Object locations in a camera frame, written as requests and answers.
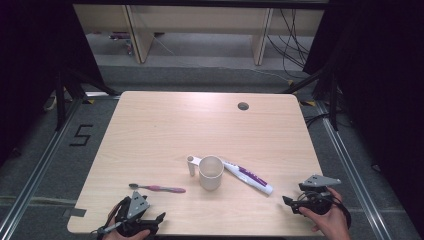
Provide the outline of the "black curtain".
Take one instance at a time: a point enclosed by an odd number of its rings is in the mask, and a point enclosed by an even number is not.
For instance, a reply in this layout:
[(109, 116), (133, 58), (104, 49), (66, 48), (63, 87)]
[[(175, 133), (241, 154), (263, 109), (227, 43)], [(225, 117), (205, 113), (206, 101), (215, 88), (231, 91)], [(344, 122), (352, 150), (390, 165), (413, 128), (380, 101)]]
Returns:
[(424, 238), (424, 0), (328, 3), (304, 71), (324, 66), (357, 16), (335, 76), (374, 161)]
[(67, 0), (0, 0), (0, 167), (60, 79), (69, 88), (102, 75)]

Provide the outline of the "white purple toothpaste tube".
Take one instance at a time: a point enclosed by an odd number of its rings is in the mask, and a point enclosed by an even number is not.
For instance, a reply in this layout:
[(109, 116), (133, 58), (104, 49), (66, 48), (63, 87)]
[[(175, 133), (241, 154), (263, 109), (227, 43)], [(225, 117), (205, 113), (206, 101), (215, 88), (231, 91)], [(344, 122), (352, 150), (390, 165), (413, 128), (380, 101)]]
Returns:
[(232, 173), (245, 184), (256, 188), (257, 190), (265, 193), (266, 195), (272, 194), (273, 187), (253, 172), (228, 161), (223, 161), (223, 165), (230, 173)]

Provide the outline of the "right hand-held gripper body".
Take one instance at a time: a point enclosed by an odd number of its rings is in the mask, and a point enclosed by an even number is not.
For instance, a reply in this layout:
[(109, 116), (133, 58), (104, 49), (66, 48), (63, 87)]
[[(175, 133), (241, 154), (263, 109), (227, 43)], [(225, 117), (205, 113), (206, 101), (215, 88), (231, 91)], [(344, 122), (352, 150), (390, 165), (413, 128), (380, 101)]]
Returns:
[(296, 200), (293, 200), (290, 206), (293, 213), (299, 214), (299, 208), (305, 207), (318, 215), (324, 215), (333, 204), (333, 194), (328, 190), (328, 187), (340, 183), (340, 179), (317, 174), (312, 175), (302, 182), (302, 184), (310, 186), (312, 191), (302, 191), (302, 194)]

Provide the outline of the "black metal stand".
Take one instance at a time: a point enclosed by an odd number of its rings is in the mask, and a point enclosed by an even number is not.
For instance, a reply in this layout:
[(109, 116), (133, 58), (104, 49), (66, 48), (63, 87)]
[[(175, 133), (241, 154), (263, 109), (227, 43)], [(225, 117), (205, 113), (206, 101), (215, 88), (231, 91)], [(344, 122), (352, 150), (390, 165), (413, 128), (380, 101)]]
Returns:
[(282, 91), (282, 94), (292, 94), (314, 81), (317, 81), (313, 91), (314, 98), (322, 98), (325, 94), (329, 94), (329, 121), (333, 129), (337, 131), (337, 78), (332, 67), (324, 66), (306, 79)]
[(60, 130), (66, 121), (65, 92), (68, 92), (73, 99), (82, 100), (87, 97), (81, 84), (87, 83), (109, 96), (119, 96), (120, 92), (105, 85), (101, 76), (92, 78), (81, 71), (72, 68), (62, 68), (55, 77), (55, 93), (57, 103), (57, 125), (56, 130)]

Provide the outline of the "person's left hand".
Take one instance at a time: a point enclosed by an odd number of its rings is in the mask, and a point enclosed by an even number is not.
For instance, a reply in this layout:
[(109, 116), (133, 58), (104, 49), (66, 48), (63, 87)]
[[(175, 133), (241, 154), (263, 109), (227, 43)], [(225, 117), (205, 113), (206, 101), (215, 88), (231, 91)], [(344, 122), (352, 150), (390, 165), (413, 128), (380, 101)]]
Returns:
[(117, 232), (116, 230), (113, 230), (109, 234), (104, 235), (101, 240), (144, 240), (149, 235), (150, 235), (149, 229), (143, 230), (131, 237), (122, 236), (119, 232)]

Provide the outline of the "small colourful floor clutter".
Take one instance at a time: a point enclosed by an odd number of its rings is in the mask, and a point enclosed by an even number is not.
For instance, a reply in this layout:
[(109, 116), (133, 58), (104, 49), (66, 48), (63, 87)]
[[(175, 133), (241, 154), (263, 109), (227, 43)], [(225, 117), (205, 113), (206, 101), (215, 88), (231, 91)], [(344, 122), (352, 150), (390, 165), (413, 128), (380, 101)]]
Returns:
[(131, 36), (128, 32), (112, 32), (109, 35), (109, 38), (114, 41), (123, 40), (126, 44), (127, 54), (130, 56), (133, 55), (133, 46), (132, 46)]

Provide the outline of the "black tape strip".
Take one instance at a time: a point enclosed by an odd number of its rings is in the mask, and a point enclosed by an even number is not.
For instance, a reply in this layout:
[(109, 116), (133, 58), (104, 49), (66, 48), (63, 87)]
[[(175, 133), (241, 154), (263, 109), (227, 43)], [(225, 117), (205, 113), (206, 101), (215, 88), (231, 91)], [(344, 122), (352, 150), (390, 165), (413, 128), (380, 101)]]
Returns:
[(68, 208), (64, 211), (64, 217), (84, 217), (86, 213), (86, 209), (78, 209), (78, 208)]

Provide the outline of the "pink toothbrush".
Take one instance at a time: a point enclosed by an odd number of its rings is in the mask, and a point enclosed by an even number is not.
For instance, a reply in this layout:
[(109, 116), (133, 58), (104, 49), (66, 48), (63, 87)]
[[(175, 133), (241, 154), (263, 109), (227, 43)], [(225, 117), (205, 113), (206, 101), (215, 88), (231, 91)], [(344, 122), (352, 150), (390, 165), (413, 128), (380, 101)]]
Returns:
[(164, 187), (158, 185), (139, 185), (136, 183), (130, 183), (128, 186), (131, 189), (147, 189), (150, 191), (162, 191), (162, 192), (171, 192), (171, 193), (186, 193), (186, 190), (183, 188), (177, 187)]

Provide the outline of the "beige wooden desk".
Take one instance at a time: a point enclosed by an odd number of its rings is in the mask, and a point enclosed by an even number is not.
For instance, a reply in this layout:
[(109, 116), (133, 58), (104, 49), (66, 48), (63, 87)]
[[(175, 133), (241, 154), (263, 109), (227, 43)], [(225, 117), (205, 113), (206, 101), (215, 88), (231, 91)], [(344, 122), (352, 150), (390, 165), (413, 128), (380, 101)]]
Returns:
[(93, 4), (75, 4), (73, 8), (86, 33), (127, 32), (139, 63), (147, 60), (155, 33), (212, 33), (248, 35), (254, 63), (260, 65), (267, 36), (312, 37), (323, 16), (321, 10), (277, 8)]

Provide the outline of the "person's right hand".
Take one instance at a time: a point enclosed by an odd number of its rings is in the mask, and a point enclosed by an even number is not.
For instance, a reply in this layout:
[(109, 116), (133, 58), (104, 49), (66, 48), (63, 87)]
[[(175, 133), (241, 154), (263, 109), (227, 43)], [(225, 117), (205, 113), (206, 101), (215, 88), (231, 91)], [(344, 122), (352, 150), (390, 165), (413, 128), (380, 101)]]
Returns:
[(320, 231), (328, 240), (351, 240), (346, 216), (337, 205), (333, 204), (324, 215), (318, 215), (305, 207), (300, 207), (299, 211), (314, 223), (312, 232)]

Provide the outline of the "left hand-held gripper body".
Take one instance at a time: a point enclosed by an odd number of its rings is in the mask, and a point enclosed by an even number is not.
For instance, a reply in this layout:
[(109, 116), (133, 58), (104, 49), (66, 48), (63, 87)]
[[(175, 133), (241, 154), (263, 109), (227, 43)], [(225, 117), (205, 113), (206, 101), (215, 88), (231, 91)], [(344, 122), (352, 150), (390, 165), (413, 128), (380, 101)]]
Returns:
[(147, 220), (142, 220), (142, 216), (149, 207), (147, 197), (137, 191), (134, 191), (131, 197), (124, 198), (115, 216), (116, 223), (122, 222), (117, 231), (125, 237), (134, 236), (147, 229), (150, 230), (151, 235), (156, 234), (159, 229), (158, 225), (150, 225)]

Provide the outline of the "aluminium floor rail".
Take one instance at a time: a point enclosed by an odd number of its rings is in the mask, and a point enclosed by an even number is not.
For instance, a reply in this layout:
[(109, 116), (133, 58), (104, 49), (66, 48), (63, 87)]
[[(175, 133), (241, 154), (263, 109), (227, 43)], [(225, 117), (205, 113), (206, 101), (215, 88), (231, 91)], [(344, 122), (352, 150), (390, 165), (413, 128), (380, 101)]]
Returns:
[(56, 130), (49, 141), (45, 151), (39, 159), (35, 169), (32, 171), (29, 179), (21, 190), (20, 194), (0, 224), (0, 240), (10, 240), (20, 220), (22, 219), (30, 200), (38, 189), (45, 173), (53, 161), (53, 156), (57, 152), (59, 145), (66, 135), (69, 125), (73, 120), (76, 111), (82, 104), (82, 99), (73, 100), (66, 112), (64, 123)]
[(380, 214), (375, 202), (372, 200), (371, 195), (365, 186), (365, 183), (359, 172), (357, 171), (354, 162), (343, 142), (339, 131), (335, 129), (335, 123), (329, 119), (323, 120), (325, 129), (330, 137), (330, 140), (335, 147), (337, 155), (343, 165), (347, 177), (352, 185), (352, 188), (358, 197), (358, 201), (368, 219), (368, 222), (376, 236), (377, 240), (393, 240), (389, 233), (388, 227), (384, 218)]

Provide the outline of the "white cup with holder handle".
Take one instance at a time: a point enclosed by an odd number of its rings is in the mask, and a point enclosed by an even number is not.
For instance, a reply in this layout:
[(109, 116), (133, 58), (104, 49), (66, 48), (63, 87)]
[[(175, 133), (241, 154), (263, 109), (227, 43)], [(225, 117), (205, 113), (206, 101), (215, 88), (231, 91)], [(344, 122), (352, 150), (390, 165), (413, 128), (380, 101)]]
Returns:
[(200, 185), (207, 191), (214, 191), (221, 185), (224, 165), (216, 156), (203, 158), (188, 156), (187, 164), (192, 177), (199, 173)]

